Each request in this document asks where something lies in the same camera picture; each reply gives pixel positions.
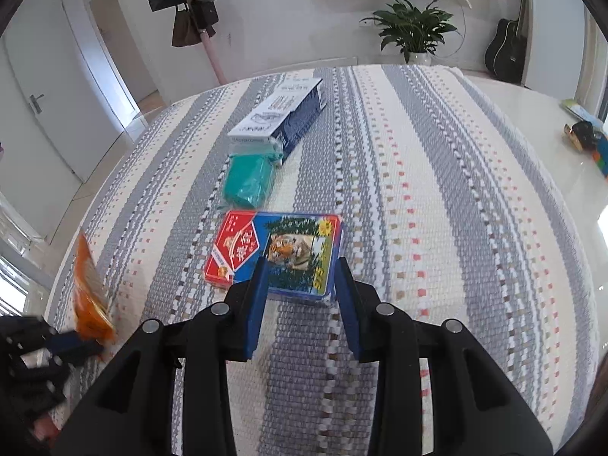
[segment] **black guitar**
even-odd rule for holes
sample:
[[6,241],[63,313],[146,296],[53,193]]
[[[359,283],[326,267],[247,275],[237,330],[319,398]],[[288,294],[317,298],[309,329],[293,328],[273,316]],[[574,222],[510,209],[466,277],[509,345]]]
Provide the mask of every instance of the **black guitar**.
[[500,19],[496,36],[486,51],[486,67],[504,82],[520,84],[524,75],[527,39],[522,36],[527,0],[522,0],[516,21]]

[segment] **tiger image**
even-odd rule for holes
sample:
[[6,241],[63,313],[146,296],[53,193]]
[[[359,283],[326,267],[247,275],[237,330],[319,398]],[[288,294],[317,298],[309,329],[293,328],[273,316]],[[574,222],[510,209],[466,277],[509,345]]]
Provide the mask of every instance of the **tiger image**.
[[306,271],[311,256],[312,234],[272,234],[268,260],[285,268]]

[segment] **blue white box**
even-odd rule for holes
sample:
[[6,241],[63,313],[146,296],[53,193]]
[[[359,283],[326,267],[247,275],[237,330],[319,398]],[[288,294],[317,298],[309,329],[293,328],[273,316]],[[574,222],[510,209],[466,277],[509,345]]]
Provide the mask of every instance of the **blue white box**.
[[274,152],[284,162],[326,104],[323,79],[285,80],[228,133],[231,153]]

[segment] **woven blanket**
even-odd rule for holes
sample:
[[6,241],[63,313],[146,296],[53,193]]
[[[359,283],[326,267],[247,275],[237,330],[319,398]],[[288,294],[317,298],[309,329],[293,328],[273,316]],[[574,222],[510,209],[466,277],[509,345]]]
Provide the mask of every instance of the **woven blanket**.
[[[323,78],[328,105],[279,170],[264,209],[341,215],[340,253],[355,279],[417,320],[460,319],[559,446],[582,420],[597,368],[588,266],[525,139],[460,71],[442,66],[275,74],[166,109],[83,221],[112,293],[112,352],[147,318],[182,321],[223,299],[202,272],[227,210],[226,133],[286,77],[311,75]],[[57,329],[74,325],[73,256],[74,246],[47,309]],[[102,368],[91,361],[75,373],[59,423]],[[354,361],[335,303],[268,300],[253,360],[227,371],[239,454],[366,454],[377,365]],[[421,379],[430,451],[424,364]]]

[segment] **potted plant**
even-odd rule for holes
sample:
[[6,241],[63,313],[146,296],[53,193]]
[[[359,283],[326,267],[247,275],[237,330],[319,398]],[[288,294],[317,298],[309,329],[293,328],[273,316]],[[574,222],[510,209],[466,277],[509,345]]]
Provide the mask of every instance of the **potted plant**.
[[439,0],[433,0],[421,12],[408,0],[394,0],[388,3],[391,10],[377,10],[373,17],[362,21],[375,21],[382,27],[379,36],[382,39],[380,50],[386,45],[395,43],[401,48],[405,62],[417,65],[431,65],[429,54],[435,54],[439,43],[445,44],[443,35],[458,29],[448,21],[452,14],[433,6]]

